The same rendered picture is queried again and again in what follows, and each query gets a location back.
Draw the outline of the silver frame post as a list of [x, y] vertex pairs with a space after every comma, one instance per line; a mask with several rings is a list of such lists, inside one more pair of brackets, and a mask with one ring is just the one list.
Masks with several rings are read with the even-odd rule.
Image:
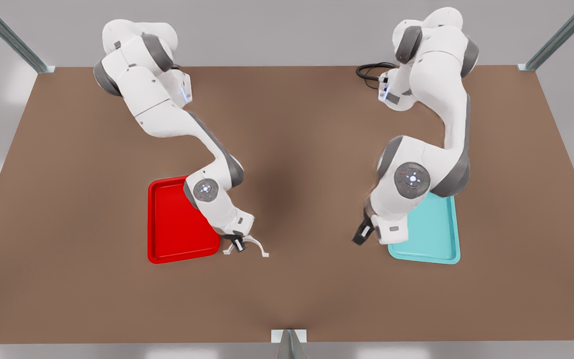
[[0, 38], [38, 74], [50, 74], [55, 72], [55, 66], [45, 64], [2, 18], [0, 18]]
[[307, 343], [307, 330], [271, 330], [271, 343], [279, 343], [277, 359], [308, 359], [303, 343]]
[[535, 72], [574, 34], [574, 14], [526, 63], [517, 64], [519, 71]]

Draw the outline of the cyan rectangular tray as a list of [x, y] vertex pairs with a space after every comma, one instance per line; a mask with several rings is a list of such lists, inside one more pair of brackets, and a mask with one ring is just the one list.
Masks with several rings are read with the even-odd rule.
[[460, 260], [454, 197], [428, 195], [408, 214], [409, 239], [388, 246], [399, 260], [456, 264]]

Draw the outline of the white drainage pipe clamp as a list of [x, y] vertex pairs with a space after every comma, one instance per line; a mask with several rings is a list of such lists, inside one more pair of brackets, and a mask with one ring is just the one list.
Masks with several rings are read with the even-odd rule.
[[[264, 250], [264, 246], [262, 245], [262, 243], [260, 243], [257, 239], [254, 239], [252, 236], [250, 236], [250, 235], [245, 236], [244, 237], [244, 243], [252, 243], [252, 244], [258, 246], [258, 248], [260, 249], [261, 255], [264, 258], [267, 258], [270, 256], [270, 254]], [[226, 250], [223, 250], [223, 254], [230, 255], [230, 254], [232, 254], [233, 250], [236, 250], [236, 249], [233, 248], [233, 245], [231, 244]]]

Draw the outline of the red rectangular tray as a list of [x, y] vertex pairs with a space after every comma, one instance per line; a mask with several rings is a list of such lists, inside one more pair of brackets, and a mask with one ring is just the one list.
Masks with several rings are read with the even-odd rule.
[[158, 179], [147, 193], [147, 257], [153, 264], [216, 254], [220, 236], [185, 196], [186, 177]]

